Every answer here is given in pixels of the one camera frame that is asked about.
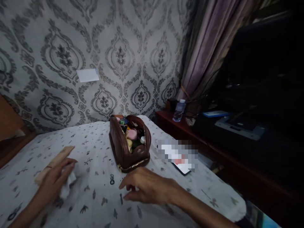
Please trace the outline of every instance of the white bedsheet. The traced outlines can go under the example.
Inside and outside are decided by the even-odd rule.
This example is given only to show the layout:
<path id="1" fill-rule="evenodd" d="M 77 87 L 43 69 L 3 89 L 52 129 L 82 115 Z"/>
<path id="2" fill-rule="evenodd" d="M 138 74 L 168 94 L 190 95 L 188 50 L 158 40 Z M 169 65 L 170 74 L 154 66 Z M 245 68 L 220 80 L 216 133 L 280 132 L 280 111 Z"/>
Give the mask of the white bedsheet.
<path id="1" fill-rule="evenodd" d="M 219 179 L 204 164 L 186 177 L 171 164 L 157 158 L 157 141 L 172 139 L 146 116 L 139 116 L 151 132 L 151 159 L 148 169 L 175 179 L 201 201 L 235 222 L 246 214 L 245 201 L 232 187 Z M 13 220 L 8 217 L 21 205 L 19 214 L 38 186 L 35 177 L 62 150 L 74 145 L 69 157 L 79 161 L 82 177 L 71 187 L 67 200 L 60 206 L 50 205 L 32 224 L 39 227 L 194 227 L 196 224 L 175 206 L 145 205 L 121 197 L 126 190 L 118 186 L 126 174 L 120 173 L 114 161 L 109 122 L 95 122 L 38 135 L 0 171 L 0 227 Z M 114 185 L 110 185 L 110 175 Z"/>

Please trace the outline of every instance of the plastic bottle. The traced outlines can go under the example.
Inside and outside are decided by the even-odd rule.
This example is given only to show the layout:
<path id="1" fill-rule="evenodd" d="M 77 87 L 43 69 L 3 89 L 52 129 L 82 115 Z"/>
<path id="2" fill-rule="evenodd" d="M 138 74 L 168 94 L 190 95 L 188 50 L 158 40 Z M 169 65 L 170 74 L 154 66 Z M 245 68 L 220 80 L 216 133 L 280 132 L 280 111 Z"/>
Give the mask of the plastic bottle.
<path id="1" fill-rule="evenodd" d="M 175 108 L 175 113 L 173 115 L 173 121 L 180 122 L 183 112 L 185 110 L 186 103 L 185 100 L 180 99 L 179 103 L 177 103 Z"/>

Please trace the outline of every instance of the bottle cap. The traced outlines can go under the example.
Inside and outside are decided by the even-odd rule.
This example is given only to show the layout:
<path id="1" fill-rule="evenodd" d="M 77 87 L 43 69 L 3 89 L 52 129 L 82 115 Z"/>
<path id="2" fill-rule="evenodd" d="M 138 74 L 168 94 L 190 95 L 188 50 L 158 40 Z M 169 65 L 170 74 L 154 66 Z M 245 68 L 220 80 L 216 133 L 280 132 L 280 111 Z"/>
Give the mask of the bottle cap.
<path id="1" fill-rule="evenodd" d="M 145 137 L 144 137 L 144 136 L 142 136 L 142 137 L 140 138 L 140 142 L 141 142 L 141 144 L 145 144 Z"/>

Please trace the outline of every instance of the brown cosmetic bag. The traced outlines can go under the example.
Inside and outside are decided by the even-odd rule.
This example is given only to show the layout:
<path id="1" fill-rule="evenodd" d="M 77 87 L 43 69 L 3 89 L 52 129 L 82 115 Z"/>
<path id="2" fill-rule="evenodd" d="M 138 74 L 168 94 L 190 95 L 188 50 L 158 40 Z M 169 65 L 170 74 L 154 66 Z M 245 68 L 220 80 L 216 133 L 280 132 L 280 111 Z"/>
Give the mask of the brown cosmetic bag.
<path id="1" fill-rule="evenodd" d="M 151 134 L 147 126 L 144 124 L 141 118 L 133 115 L 126 117 L 129 121 L 128 126 L 136 128 L 136 124 L 139 128 L 142 128 L 145 133 L 145 149 L 139 153 L 130 153 L 129 146 L 127 143 L 126 136 L 123 130 L 120 128 L 116 117 L 110 117 L 110 142 L 114 154 L 114 158 L 120 172 L 128 173 L 140 166 L 145 166 L 150 161 L 150 145 L 151 145 Z"/>

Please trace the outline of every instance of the wooden furniture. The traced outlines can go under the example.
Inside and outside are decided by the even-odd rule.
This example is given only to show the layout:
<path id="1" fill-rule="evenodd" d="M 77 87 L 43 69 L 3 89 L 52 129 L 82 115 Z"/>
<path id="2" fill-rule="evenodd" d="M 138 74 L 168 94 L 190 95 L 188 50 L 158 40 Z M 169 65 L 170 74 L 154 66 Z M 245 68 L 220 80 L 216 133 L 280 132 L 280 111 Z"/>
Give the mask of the wooden furniture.
<path id="1" fill-rule="evenodd" d="M 20 116 L 0 95 L 0 168 L 8 163 L 36 134 L 30 132 Z M 24 136 L 13 137 L 21 130 Z"/>
<path id="2" fill-rule="evenodd" d="M 291 192 L 260 171 L 238 161 L 230 154 L 195 135 L 184 118 L 177 123 L 172 120 L 173 113 L 156 112 L 156 124 L 166 133 L 178 140 L 190 140 L 202 154 L 224 166 L 217 175 L 239 191 L 244 199 L 250 200 L 265 214 L 282 227 L 297 226 L 300 220 L 301 194 Z"/>

